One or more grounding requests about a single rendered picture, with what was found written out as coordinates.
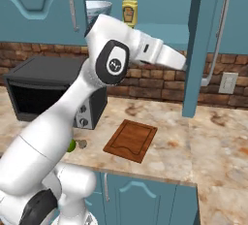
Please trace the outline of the white wall outlet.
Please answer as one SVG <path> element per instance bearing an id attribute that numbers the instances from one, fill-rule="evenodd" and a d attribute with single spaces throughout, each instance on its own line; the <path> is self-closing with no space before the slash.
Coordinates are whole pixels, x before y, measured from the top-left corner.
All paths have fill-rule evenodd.
<path id="1" fill-rule="evenodd" d="M 219 93 L 233 94 L 238 73 L 224 73 L 219 86 Z"/>

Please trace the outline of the teal open cabinet door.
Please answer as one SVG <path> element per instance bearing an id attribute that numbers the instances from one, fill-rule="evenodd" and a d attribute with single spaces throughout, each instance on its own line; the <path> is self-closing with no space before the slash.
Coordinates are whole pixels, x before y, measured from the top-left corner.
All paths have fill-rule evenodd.
<path id="1" fill-rule="evenodd" d="M 197 106 L 197 97 L 200 90 L 200 74 L 196 62 L 198 23 L 202 0 L 192 0 L 188 21 L 189 43 L 187 48 L 187 70 L 184 84 L 184 100 L 182 115 L 193 117 Z"/>

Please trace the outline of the teal neighbouring wall cabinet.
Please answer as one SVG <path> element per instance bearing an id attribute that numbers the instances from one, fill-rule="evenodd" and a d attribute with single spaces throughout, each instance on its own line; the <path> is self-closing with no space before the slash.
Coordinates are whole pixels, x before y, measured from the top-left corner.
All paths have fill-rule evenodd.
<path id="1" fill-rule="evenodd" d="M 248 54 L 248 0 L 230 0 L 219 52 Z"/>

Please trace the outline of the black toaster oven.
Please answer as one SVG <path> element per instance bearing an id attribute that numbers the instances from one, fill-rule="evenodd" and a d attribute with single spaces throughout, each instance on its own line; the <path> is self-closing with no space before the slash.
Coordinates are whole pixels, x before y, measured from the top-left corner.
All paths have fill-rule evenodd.
<path id="1" fill-rule="evenodd" d="M 15 116 L 32 121 L 52 106 L 78 76 L 84 58 L 35 55 L 4 75 Z M 107 89 L 95 91 L 77 110 L 74 127 L 94 130 L 108 102 Z"/>

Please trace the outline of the white patterned bowl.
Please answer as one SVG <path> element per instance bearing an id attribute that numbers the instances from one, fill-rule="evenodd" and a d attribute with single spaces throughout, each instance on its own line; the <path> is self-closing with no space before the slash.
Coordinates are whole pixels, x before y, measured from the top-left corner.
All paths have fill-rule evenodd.
<path id="1" fill-rule="evenodd" d="M 87 0 L 86 11 L 88 22 L 99 14 L 109 15 L 111 12 L 112 3 L 109 1 Z"/>

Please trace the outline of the green lime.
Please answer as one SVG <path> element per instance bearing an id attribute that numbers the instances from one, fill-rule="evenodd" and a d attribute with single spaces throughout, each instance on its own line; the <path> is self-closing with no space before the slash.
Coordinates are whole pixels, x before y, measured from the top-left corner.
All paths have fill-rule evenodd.
<path id="1" fill-rule="evenodd" d="M 70 142 L 70 145 L 69 145 L 69 147 L 67 149 L 67 152 L 72 152 L 73 150 L 75 150 L 76 145 L 77 145 L 76 141 L 74 139 L 72 139 L 71 142 Z"/>

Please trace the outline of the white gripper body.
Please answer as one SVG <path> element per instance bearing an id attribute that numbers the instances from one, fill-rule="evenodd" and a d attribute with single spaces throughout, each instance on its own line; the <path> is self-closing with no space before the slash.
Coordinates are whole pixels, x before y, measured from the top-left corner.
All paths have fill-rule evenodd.
<path id="1" fill-rule="evenodd" d="M 184 70 L 186 57 L 175 49 L 163 45 L 159 54 L 159 63 L 174 70 Z"/>

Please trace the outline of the brown wooden cutting board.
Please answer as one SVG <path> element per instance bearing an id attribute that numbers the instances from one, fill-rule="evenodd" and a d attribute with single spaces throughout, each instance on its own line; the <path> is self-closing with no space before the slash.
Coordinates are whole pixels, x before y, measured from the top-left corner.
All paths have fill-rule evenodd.
<path id="1" fill-rule="evenodd" d="M 158 128 L 124 119 L 104 147 L 104 152 L 141 163 Z"/>

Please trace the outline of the yellow condiment bottle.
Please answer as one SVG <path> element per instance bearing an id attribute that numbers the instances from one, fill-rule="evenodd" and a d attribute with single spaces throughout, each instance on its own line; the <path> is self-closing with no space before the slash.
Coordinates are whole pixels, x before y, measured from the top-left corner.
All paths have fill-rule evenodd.
<path id="1" fill-rule="evenodd" d="M 122 1 L 122 21 L 128 26 L 134 28 L 138 22 L 138 1 Z"/>

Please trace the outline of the teal base cabinet door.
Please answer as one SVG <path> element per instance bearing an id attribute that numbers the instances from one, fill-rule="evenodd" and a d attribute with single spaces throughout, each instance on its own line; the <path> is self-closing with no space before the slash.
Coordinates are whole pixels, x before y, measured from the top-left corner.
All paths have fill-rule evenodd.
<path id="1" fill-rule="evenodd" d="M 175 184 L 108 174 L 107 225 L 170 225 Z"/>
<path id="2" fill-rule="evenodd" d="M 98 221 L 98 225 L 107 225 L 106 215 L 104 208 L 103 188 L 101 173 L 95 171 L 97 184 L 94 192 L 85 199 L 88 210 L 95 216 Z"/>

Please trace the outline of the teal cabinet door with arch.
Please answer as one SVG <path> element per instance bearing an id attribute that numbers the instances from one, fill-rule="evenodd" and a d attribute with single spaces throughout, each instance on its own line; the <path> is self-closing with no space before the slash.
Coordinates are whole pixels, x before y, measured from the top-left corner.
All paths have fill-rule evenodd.
<path id="1" fill-rule="evenodd" d="M 74 0 L 79 31 L 69 0 L 0 0 L 0 42 L 83 46 L 85 0 Z"/>

